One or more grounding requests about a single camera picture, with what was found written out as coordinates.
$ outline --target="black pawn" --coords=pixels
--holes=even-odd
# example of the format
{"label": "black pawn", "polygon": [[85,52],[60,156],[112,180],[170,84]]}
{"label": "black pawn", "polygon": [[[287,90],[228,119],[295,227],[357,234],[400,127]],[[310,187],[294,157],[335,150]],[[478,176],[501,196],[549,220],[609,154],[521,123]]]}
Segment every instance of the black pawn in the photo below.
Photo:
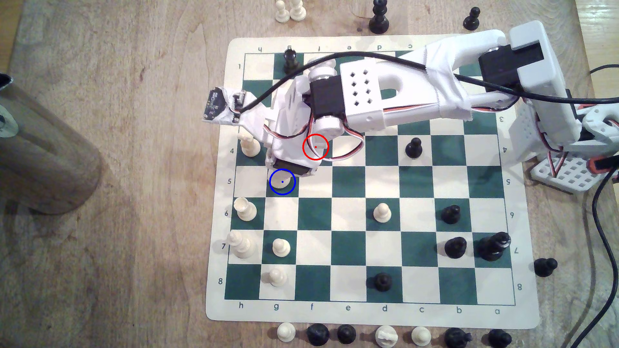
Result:
{"label": "black pawn", "polygon": [[406,156],[409,156],[412,159],[418,159],[419,156],[422,155],[422,140],[414,137],[410,143],[408,143],[406,145],[406,148],[404,149],[404,151],[406,152]]}
{"label": "black pawn", "polygon": [[337,340],[341,344],[351,344],[357,338],[357,331],[352,325],[343,324],[337,328]]}
{"label": "black pawn", "polygon": [[391,289],[391,285],[393,284],[393,280],[391,276],[387,273],[379,273],[374,277],[374,287],[376,290],[385,292]]}
{"label": "black pawn", "polygon": [[453,225],[460,221],[460,207],[457,205],[449,206],[441,211],[441,220],[445,224]]}
{"label": "black pawn", "polygon": [[374,34],[382,34],[389,29],[389,20],[385,17],[387,13],[387,0],[374,0],[374,17],[370,19],[370,31]]}
{"label": "black pawn", "polygon": [[312,346],[320,347],[329,341],[329,329],[324,324],[312,324],[306,333]]}
{"label": "black pawn", "polygon": [[479,20],[477,19],[477,17],[479,17],[479,13],[481,13],[481,10],[479,9],[479,7],[477,6],[473,7],[470,10],[469,16],[466,17],[464,21],[462,22],[462,26],[466,30],[470,30],[470,31],[473,31],[479,28]]}
{"label": "black pawn", "polygon": [[491,348],[506,348],[511,343],[511,336],[501,329],[492,329],[488,333]]}
{"label": "black pawn", "polygon": [[447,348],[464,348],[470,341],[473,341],[473,338],[462,329],[451,328],[445,331],[445,344]]}
{"label": "black pawn", "polygon": [[548,277],[550,274],[552,274],[552,271],[554,271],[558,266],[559,264],[553,258],[536,259],[533,262],[535,274],[539,277]]}
{"label": "black pawn", "polygon": [[445,253],[452,259],[459,259],[466,251],[466,239],[456,237],[445,243]]}

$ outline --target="black chess piece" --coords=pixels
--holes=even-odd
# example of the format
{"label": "black chess piece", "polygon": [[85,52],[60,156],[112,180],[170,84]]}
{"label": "black chess piece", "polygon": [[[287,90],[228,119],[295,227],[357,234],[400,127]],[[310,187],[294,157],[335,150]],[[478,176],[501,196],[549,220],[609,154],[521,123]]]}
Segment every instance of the black chess piece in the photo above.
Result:
{"label": "black chess piece", "polygon": [[445,253],[452,259],[459,259],[466,251],[466,239],[456,237],[445,243]]}
{"label": "black chess piece", "polygon": [[357,338],[357,331],[352,325],[342,324],[337,328],[337,340],[341,344],[351,344]]}
{"label": "black chess piece", "polygon": [[297,61],[297,53],[295,50],[288,47],[288,49],[284,51],[284,74],[288,75],[298,68],[299,62]]}
{"label": "black chess piece", "polygon": [[324,324],[312,324],[306,333],[312,346],[320,347],[329,341],[329,329]]}
{"label": "black chess piece", "polygon": [[391,285],[393,285],[393,280],[387,273],[379,273],[376,277],[374,277],[374,287],[376,287],[376,290],[378,291],[388,291],[391,289]]}
{"label": "black chess piece", "polygon": [[409,156],[412,159],[418,159],[419,156],[422,155],[422,140],[414,137],[410,143],[406,144],[406,148],[404,148],[404,152],[406,152],[406,156]]}
{"label": "black chess piece", "polygon": [[457,205],[449,206],[441,211],[441,220],[445,224],[453,225],[460,221],[460,207]]}
{"label": "black chess piece", "polygon": [[445,331],[445,344],[447,348],[464,348],[470,341],[473,341],[473,337],[462,329],[451,328]]}
{"label": "black chess piece", "polygon": [[374,34],[382,34],[389,29],[389,20],[385,17],[387,13],[387,0],[374,0],[374,17],[370,19],[370,31]]}
{"label": "black chess piece", "polygon": [[479,19],[477,19],[479,17],[479,13],[481,13],[481,10],[479,9],[479,7],[477,6],[473,7],[470,10],[469,16],[466,17],[464,21],[462,22],[462,26],[466,30],[470,30],[470,31],[473,31],[479,28]]}
{"label": "black chess piece", "polygon": [[506,348],[511,343],[511,336],[501,329],[492,329],[488,333],[491,348]]}
{"label": "black chess piece", "polygon": [[511,243],[511,238],[505,232],[499,232],[479,240],[477,252],[486,261],[496,261]]}
{"label": "black chess piece", "polygon": [[539,277],[548,277],[558,266],[559,264],[553,258],[536,259],[533,262],[535,274]]}

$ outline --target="chessboard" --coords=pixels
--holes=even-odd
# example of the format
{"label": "chessboard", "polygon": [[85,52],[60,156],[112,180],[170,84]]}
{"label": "chessboard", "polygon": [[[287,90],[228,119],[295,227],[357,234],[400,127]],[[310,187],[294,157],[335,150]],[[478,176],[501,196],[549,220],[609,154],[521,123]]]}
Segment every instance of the chessboard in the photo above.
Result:
{"label": "chessboard", "polygon": [[[238,38],[228,47],[225,87],[259,96],[285,75],[283,52],[297,51],[303,64],[333,52],[374,51],[401,56],[448,35],[380,37]],[[363,58],[342,58],[339,65]],[[479,76],[479,66],[458,73]],[[470,93],[482,87],[467,85]],[[383,90],[383,98],[395,95]],[[271,106],[271,97],[263,103]],[[266,149],[245,156],[238,127],[221,126],[206,313],[212,320],[347,323],[402,326],[527,329],[539,323],[539,307],[522,165],[511,154],[512,108],[474,113],[473,120],[437,119],[366,133],[361,152],[341,162],[323,161],[314,176],[273,190],[264,166]],[[411,138],[423,154],[404,152]],[[330,142],[328,157],[348,152],[351,136]],[[246,222],[232,208],[245,197],[257,207]],[[372,211],[391,208],[384,223]],[[441,210],[461,207],[454,225]],[[250,236],[257,252],[237,258],[226,242],[231,230]],[[475,251],[478,241],[508,232],[511,246],[497,261]],[[445,241],[467,240],[465,255],[451,259]],[[292,250],[272,252],[283,238]],[[267,280],[278,267],[288,281]],[[368,286],[379,272],[392,276],[392,289]]]}

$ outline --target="blue circle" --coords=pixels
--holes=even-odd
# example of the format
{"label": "blue circle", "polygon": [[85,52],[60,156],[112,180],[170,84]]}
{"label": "blue circle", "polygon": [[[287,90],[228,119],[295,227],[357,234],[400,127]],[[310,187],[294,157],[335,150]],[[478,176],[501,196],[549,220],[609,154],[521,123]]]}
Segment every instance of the blue circle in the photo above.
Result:
{"label": "blue circle", "polygon": [[[290,191],[288,191],[286,193],[279,193],[279,192],[277,192],[276,190],[273,189],[273,185],[271,185],[271,179],[273,179],[273,174],[279,172],[280,170],[285,170],[286,172],[289,172],[290,175],[292,175],[292,179],[295,180],[295,184],[292,185],[292,188],[290,189]],[[290,170],[287,170],[287,169],[278,169],[278,170],[274,171],[273,173],[271,173],[271,176],[269,177],[269,187],[271,188],[271,191],[279,194],[280,196],[285,196],[285,195],[291,193],[295,189],[296,185],[297,185],[297,178],[295,178],[295,175]]]}

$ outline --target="wood grain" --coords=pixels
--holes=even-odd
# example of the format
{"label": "wood grain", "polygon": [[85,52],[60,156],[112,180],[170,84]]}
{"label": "wood grain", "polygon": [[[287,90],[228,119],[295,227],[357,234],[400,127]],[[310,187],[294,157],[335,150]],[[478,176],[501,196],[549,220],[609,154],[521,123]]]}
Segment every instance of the wood grain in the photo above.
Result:
{"label": "wood grain", "polygon": [[[235,37],[369,35],[367,0],[305,2],[302,22],[278,24],[256,1],[27,1],[10,72],[102,153],[99,188],[81,208],[50,217],[2,201],[0,347],[309,347],[278,323],[204,314],[218,127],[199,121],[223,82]],[[473,2],[391,1],[388,31],[464,32]],[[541,20],[574,95],[591,95],[576,6],[568,0],[479,0],[480,29]],[[561,347],[593,318],[610,289],[591,194],[527,182],[534,254],[560,268],[538,279],[542,320],[510,331],[513,347]],[[600,217],[618,243],[612,190]],[[581,347],[619,346],[618,305]],[[354,346],[376,347],[357,326]],[[400,336],[411,327],[396,328]],[[483,346],[488,330],[471,330]],[[433,347],[444,328],[431,328]],[[396,347],[411,346],[404,336]],[[340,347],[331,340],[325,347]]]}

